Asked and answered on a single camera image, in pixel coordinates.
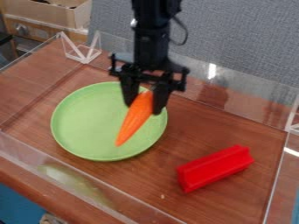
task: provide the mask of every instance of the cardboard box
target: cardboard box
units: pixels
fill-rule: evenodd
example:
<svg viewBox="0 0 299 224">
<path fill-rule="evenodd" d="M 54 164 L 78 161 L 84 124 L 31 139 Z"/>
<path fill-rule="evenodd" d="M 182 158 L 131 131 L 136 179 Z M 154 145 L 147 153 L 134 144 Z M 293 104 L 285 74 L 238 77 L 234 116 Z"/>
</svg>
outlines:
<svg viewBox="0 0 299 224">
<path fill-rule="evenodd" d="M 90 22 L 91 0 L 4 0 L 6 14 L 79 29 Z"/>
</svg>

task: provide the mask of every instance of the orange carrot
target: orange carrot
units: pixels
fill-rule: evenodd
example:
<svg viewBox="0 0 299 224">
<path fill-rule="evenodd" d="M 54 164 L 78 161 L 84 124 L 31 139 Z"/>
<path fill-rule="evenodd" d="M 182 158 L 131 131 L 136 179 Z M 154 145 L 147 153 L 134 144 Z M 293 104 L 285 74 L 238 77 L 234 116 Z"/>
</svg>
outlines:
<svg viewBox="0 0 299 224">
<path fill-rule="evenodd" d="M 116 137 L 116 146 L 120 146 L 136 133 L 154 112 L 154 92 L 146 91 L 138 95 L 128 109 L 126 120 Z"/>
</svg>

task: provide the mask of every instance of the wooden table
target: wooden table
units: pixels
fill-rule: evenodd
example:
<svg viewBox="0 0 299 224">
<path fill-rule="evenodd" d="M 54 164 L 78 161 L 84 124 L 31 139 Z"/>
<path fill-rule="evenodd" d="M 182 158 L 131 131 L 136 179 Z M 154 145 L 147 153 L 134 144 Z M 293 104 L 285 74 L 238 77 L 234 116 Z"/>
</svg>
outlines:
<svg viewBox="0 0 299 224">
<path fill-rule="evenodd" d="M 107 67 L 107 55 L 103 54 L 95 63 Z M 52 111 L 76 89 L 114 80 L 106 70 L 66 59 L 62 42 L 54 41 L 3 72 L 3 133 L 187 223 L 262 223 L 286 132 L 220 108 L 230 108 L 239 115 L 251 113 L 261 121 L 271 117 L 277 127 L 286 123 L 290 108 L 190 78 L 188 91 L 171 97 L 167 129 L 154 147 L 124 161 L 92 162 L 72 156 L 56 144 L 50 126 Z M 178 185 L 175 167 L 234 144 L 250 147 L 257 162 L 239 174 L 184 194 Z M 0 161 L 0 181 L 66 221 L 120 223 L 2 154 Z"/>
</svg>

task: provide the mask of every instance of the red block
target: red block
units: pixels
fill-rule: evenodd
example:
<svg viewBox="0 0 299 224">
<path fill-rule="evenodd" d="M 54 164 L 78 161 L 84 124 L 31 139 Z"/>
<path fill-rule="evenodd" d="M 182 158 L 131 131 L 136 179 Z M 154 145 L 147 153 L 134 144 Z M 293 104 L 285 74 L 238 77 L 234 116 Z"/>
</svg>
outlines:
<svg viewBox="0 0 299 224">
<path fill-rule="evenodd" d="M 249 147 L 234 145 L 178 167 L 179 182 L 186 193 L 243 171 L 254 163 Z"/>
</svg>

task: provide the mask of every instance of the black cable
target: black cable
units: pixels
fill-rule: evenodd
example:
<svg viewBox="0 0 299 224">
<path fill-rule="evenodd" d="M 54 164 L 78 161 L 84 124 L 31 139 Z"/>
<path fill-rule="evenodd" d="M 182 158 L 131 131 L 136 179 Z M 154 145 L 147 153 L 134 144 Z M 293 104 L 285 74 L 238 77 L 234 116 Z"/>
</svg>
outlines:
<svg viewBox="0 0 299 224">
<path fill-rule="evenodd" d="M 180 42 L 176 42 L 176 41 L 172 40 L 171 38 L 170 38 L 170 41 L 171 41 L 175 45 L 178 45 L 178 46 L 183 46 L 183 45 L 186 44 L 186 42 L 187 42 L 188 37 L 190 37 L 190 32 L 188 32 L 187 26 L 184 25 L 183 21 L 182 21 L 178 17 L 174 17 L 172 20 L 174 20 L 174 22 L 182 27 L 182 29 L 184 30 L 184 39 L 183 39 L 183 42 L 182 42 L 182 43 L 180 43 Z"/>
</svg>

